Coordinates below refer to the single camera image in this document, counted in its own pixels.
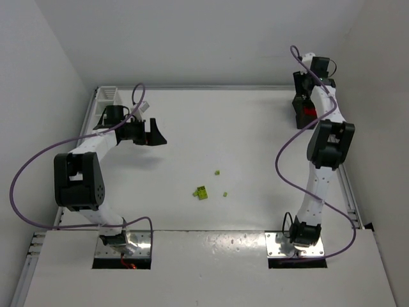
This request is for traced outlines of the red roof lego piece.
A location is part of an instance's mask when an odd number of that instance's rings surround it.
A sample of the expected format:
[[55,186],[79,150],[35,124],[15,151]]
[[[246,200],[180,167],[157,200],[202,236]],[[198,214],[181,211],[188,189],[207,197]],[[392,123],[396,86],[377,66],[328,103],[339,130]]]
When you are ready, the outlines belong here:
[[304,108],[304,114],[307,115],[307,116],[315,117],[315,118],[317,117],[317,112],[316,112],[315,108],[305,107]]

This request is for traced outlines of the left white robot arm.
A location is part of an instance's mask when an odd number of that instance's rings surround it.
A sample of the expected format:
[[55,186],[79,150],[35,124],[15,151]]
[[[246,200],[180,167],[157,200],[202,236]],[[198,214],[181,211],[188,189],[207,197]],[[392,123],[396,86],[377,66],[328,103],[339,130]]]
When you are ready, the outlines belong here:
[[100,162],[122,141],[141,146],[160,146],[167,141],[154,118],[150,118],[150,130],[146,131],[144,120],[134,115],[125,116],[127,109],[120,105],[105,107],[92,130],[93,137],[72,151],[55,156],[54,192],[60,207],[77,212],[98,226],[99,237],[105,246],[131,254],[137,248],[137,242],[132,240],[125,219],[115,213],[105,199]]

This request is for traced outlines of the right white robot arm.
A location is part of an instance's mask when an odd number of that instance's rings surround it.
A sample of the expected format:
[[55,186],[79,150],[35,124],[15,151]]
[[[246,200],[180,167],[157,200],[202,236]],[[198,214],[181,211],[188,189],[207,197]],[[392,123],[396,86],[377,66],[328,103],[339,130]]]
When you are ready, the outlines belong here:
[[311,126],[314,131],[307,146],[309,178],[301,208],[291,223],[289,241],[302,247],[314,246],[321,235],[324,198],[333,174],[346,160],[355,125],[347,122],[336,101],[336,83],[330,77],[330,58],[308,53],[300,57],[306,70],[295,72],[293,79],[296,94],[292,101],[297,129]]

